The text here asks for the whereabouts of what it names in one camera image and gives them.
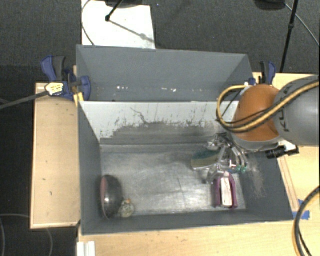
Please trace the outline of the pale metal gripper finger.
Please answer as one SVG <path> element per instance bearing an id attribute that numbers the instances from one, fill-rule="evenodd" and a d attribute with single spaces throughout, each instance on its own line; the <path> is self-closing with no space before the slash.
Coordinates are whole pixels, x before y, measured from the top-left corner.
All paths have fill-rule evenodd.
<path id="1" fill-rule="evenodd" d="M 217 165 L 215 163 L 214 164 L 210 164 L 210 165 L 206 165 L 206 166 L 194 167 L 193 170 L 197 171 L 197 172 L 207 171 L 207 172 L 212 173 L 212 174 L 216 174 L 218 172 L 218 168 L 217 168 Z"/>
<path id="2" fill-rule="evenodd" d="M 207 184 L 211 184 L 215 179 L 223 176 L 225 173 L 225 171 L 223 170 L 211 170 L 207 173 L 207 176 L 206 176 L 206 179 L 205 179 L 205 182 Z"/>

